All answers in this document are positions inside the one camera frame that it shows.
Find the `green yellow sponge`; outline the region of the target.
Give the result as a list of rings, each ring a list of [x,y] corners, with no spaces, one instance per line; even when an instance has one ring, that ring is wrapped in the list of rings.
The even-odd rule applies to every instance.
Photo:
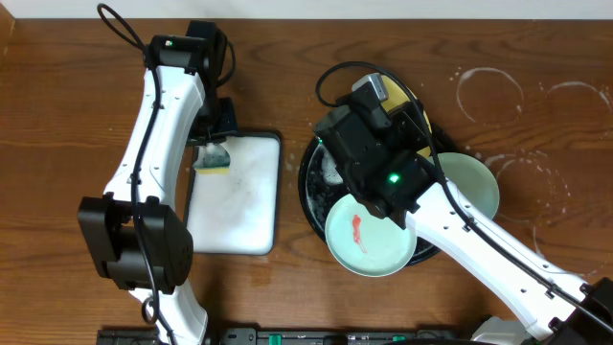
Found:
[[[231,164],[229,152],[221,144],[209,143],[196,149],[193,168],[197,173],[227,173]]]

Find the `yellow plate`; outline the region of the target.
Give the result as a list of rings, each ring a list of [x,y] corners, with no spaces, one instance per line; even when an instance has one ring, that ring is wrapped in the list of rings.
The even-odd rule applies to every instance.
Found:
[[[400,109],[403,105],[411,102],[398,84],[387,76],[382,75],[381,78],[388,94],[387,100],[381,103],[386,112],[391,113],[393,110]],[[431,156],[431,149],[427,144],[419,144],[416,152],[425,158]]]

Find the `light green plate front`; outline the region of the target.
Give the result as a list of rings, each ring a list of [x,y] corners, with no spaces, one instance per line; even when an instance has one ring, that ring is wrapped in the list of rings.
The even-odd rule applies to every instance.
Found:
[[[330,253],[347,270],[384,277],[403,269],[417,248],[417,235],[389,218],[372,216],[352,195],[341,197],[329,211],[325,237]]]

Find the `light green plate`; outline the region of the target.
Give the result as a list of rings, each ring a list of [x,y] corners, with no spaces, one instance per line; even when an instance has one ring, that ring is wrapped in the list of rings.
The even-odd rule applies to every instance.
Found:
[[[389,218],[372,216],[352,195],[341,197],[329,211],[325,237],[330,253],[347,270],[384,277],[403,269],[417,248],[417,235]]]
[[[494,219],[500,203],[497,180],[493,173],[478,159],[457,152],[438,154],[445,179],[454,184],[449,187],[456,203],[463,211],[478,210]]]

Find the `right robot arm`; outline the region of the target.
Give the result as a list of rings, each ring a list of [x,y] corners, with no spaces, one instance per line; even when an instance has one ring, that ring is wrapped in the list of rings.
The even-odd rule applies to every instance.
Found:
[[[611,280],[588,284],[478,211],[437,157],[418,153],[435,146],[419,101],[388,112],[378,97],[346,96],[314,133],[359,204],[440,248],[502,300],[533,339],[611,343]]]

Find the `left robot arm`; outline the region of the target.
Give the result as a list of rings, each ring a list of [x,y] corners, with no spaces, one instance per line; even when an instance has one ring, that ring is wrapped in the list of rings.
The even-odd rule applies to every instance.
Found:
[[[78,223],[98,274],[140,301],[160,342],[201,344],[208,315],[188,280],[193,237],[175,213],[175,189],[187,145],[238,131],[232,101],[217,95],[234,47],[215,23],[198,20],[183,36],[133,43],[146,67],[139,115],[102,195],[81,200]]]

